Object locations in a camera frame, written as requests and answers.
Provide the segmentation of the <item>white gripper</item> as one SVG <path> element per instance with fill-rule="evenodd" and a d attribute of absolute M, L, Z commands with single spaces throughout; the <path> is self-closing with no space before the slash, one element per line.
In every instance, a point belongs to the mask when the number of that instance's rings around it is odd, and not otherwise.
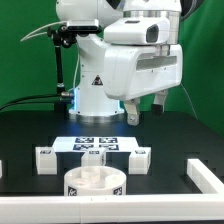
<path fill-rule="evenodd" d="M 168 43 L 171 35 L 171 22 L 164 17 L 122 18 L 104 30 L 104 41 L 109 44 L 104 91 L 109 98 L 125 101 L 129 125 L 139 124 L 137 97 L 156 92 L 151 110 L 161 116 L 168 96 L 165 89 L 181 82 L 182 48 Z"/>

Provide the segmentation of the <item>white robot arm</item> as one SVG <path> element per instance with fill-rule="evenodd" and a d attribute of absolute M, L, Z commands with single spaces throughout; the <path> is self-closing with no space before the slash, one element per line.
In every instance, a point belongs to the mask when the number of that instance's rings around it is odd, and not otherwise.
<path fill-rule="evenodd" d="M 182 79 L 181 11 L 180 0 L 57 0 L 81 65 L 70 116 L 105 122 L 126 115 L 136 125 L 140 98 L 149 94 L 162 111 L 167 90 Z"/>

